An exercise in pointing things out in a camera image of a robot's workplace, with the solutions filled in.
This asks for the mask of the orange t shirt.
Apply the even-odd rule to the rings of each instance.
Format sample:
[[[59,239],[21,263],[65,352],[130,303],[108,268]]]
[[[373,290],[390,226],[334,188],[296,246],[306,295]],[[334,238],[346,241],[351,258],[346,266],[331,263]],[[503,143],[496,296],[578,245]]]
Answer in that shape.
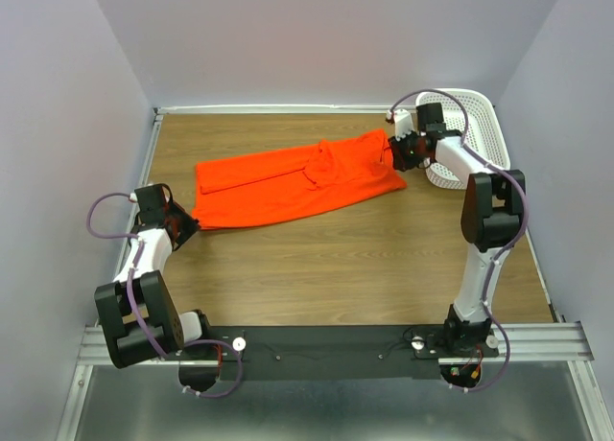
[[[201,229],[295,221],[403,190],[387,134],[200,162],[192,217]]]

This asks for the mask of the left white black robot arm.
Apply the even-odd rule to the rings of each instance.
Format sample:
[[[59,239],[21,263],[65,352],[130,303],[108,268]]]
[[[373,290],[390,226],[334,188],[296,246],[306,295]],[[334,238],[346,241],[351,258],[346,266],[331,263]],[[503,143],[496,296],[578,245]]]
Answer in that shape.
[[[98,204],[123,197],[137,205],[129,232],[103,234],[92,226]],[[174,200],[164,183],[147,185],[126,193],[99,197],[86,216],[88,232],[99,239],[125,239],[130,251],[114,279],[95,290],[94,300],[111,362],[122,369],[166,358],[182,350],[193,360],[205,358],[213,345],[200,310],[179,313],[163,279],[172,253],[199,230]]]

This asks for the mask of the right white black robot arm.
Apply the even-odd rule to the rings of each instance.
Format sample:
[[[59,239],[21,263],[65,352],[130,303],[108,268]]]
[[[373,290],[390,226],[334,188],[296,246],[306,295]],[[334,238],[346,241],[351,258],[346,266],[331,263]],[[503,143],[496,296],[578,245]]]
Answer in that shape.
[[[416,108],[417,127],[389,139],[393,167],[407,171],[428,161],[447,168],[465,186],[460,217],[468,243],[460,291],[438,334],[443,349],[460,357],[487,341],[491,303],[508,254],[525,233],[525,177],[503,170],[471,149],[444,122],[440,103]]]

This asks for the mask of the white perforated plastic basket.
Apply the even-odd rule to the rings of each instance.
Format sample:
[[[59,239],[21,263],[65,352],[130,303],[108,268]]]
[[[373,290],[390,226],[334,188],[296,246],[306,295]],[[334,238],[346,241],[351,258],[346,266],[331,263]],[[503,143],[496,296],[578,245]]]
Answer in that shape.
[[[471,149],[500,169],[508,170],[510,168],[508,148],[492,102],[474,90],[444,88],[443,92],[461,102],[467,112],[469,128],[466,142]],[[434,92],[422,92],[415,99],[415,105],[430,103],[441,104],[444,122],[448,128],[464,130],[464,116],[455,102]],[[438,188],[450,190],[464,188],[460,180],[439,163],[428,166],[426,176]]]

